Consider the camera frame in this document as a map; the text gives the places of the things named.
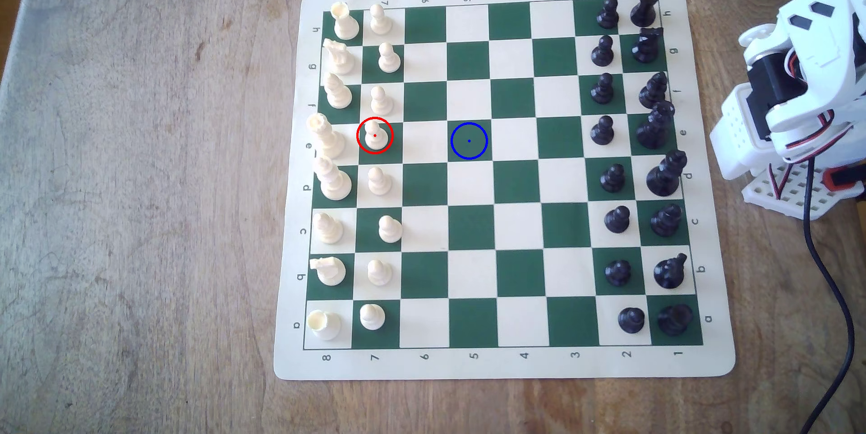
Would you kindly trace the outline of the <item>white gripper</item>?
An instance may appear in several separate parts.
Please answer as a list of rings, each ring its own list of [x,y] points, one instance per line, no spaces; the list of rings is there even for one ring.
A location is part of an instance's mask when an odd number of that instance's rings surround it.
[[[854,9],[850,0],[791,0],[778,11],[808,85],[853,85]]]

